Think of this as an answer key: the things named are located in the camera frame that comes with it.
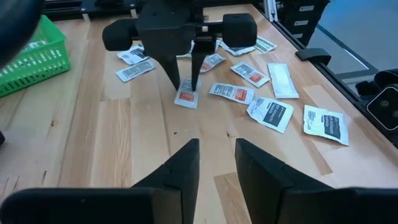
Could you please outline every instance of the condiment packet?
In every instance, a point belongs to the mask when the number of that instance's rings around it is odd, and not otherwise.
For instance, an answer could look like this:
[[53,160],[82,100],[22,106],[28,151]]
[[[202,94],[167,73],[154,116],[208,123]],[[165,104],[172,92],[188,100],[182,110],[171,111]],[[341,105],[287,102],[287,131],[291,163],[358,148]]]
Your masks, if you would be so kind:
[[289,69],[283,63],[268,63],[269,75],[272,79],[275,98],[298,98]]
[[258,123],[283,134],[293,115],[293,106],[259,97],[250,103],[247,112]]
[[257,36],[257,41],[256,41],[256,44],[254,47],[257,48],[262,53],[266,54],[266,53],[270,52],[272,49],[276,48],[277,46],[275,44],[269,42],[268,40],[266,40],[260,36]]
[[180,88],[178,88],[177,95],[175,96],[174,103],[176,105],[185,106],[187,108],[198,108],[199,87],[201,81],[198,80],[197,90],[192,91],[192,81],[189,79],[182,80]]
[[203,61],[203,64],[201,65],[200,73],[209,71],[210,69],[214,68],[216,65],[218,65],[223,61],[225,61],[225,58],[223,58],[219,54],[213,54],[207,56]]
[[148,71],[151,71],[154,68],[155,68],[154,63],[151,60],[146,60],[146,61],[137,63],[133,66],[130,66],[128,68],[125,68],[123,70],[120,70],[120,71],[116,72],[116,74],[122,81],[127,82],[127,81],[132,80],[133,78],[136,78]]
[[223,96],[227,99],[246,105],[249,105],[254,98],[253,89],[224,83],[214,83],[210,88],[210,94]]
[[344,116],[326,109],[304,106],[304,132],[338,141],[348,146],[348,130]]
[[255,49],[254,47],[228,47],[223,41],[220,43],[220,45],[234,56],[239,56]]
[[241,62],[237,65],[234,65],[231,67],[231,69],[257,88],[270,80],[268,76],[257,71],[246,62]]
[[132,46],[129,50],[118,53],[118,57],[123,59],[128,65],[135,65],[149,58],[144,55],[144,46],[141,44]]

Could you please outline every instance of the wooden tabletop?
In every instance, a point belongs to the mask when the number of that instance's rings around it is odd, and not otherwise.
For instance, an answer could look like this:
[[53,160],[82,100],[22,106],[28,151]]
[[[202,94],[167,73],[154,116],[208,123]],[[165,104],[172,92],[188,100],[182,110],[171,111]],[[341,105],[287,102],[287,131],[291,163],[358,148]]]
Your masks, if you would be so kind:
[[[201,74],[198,109],[174,104],[176,91],[159,64],[123,83],[115,72],[127,65],[101,40],[120,17],[56,22],[67,36],[72,70],[0,99],[0,192],[4,198],[28,187],[130,187],[191,138],[200,139],[200,186],[195,223],[250,223],[236,175],[236,138],[245,138],[292,167],[333,187],[398,187],[397,149],[254,7],[205,9],[211,21],[250,12],[258,35],[278,47],[253,51]],[[300,99],[284,134],[258,124],[246,105],[209,95],[214,82],[253,87],[231,71],[247,61],[268,74],[267,63],[287,63]],[[189,59],[178,60],[190,78]],[[256,95],[273,98],[271,82]],[[303,107],[343,113],[349,146],[303,133]]]

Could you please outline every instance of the black bracket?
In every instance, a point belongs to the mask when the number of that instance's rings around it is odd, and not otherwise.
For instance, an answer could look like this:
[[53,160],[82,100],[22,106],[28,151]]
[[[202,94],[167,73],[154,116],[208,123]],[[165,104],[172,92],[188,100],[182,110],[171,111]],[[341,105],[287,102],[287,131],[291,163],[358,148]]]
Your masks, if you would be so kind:
[[329,64],[331,59],[328,52],[320,48],[299,50],[296,52],[296,56],[302,62],[309,60],[312,63],[324,63],[326,66]]
[[193,223],[200,170],[192,139],[130,189],[28,189],[10,195],[1,223]]
[[245,139],[235,159],[253,224],[397,223],[397,189],[334,189]]

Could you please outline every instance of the black label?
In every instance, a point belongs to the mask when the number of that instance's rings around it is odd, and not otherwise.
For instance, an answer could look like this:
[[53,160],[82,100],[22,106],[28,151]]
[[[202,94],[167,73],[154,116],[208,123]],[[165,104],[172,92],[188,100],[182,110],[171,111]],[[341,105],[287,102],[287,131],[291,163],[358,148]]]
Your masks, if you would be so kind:
[[135,55],[137,55],[140,58],[144,58],[145,57],[144,50],[142,50],[142,49],[134,49],[134,50],[130,51],[130,53],[131,54],[135,54]]
[[266,117],[263,119],[263,122],[269,123],[274,125],[275,127],[278,127],[281,119],[284,116],[284,113],[286,111],[286,107],[278,105],[276,103],[271,103],[271,106],[269,106],[269,110],[266,114]]
[[235,52],[238,52],[238,51],[240,51],[242,49],[245,49],[245,47],[230,47],[229,49],[231,49],[231,50],[233,50]]
[[325,134],[340,139],[340,125],[339,119],[335,116],[323,115],[323,126],[325,127]]

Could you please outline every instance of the floor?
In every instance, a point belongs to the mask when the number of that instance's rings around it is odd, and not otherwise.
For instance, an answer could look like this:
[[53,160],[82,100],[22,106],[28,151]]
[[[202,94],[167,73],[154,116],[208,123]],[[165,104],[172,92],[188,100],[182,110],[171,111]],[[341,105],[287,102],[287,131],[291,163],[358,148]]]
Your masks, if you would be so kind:
[[308,48],[324,48],[329,68],[352,90],[380,70],[398,67],[396,0],[330,0]]

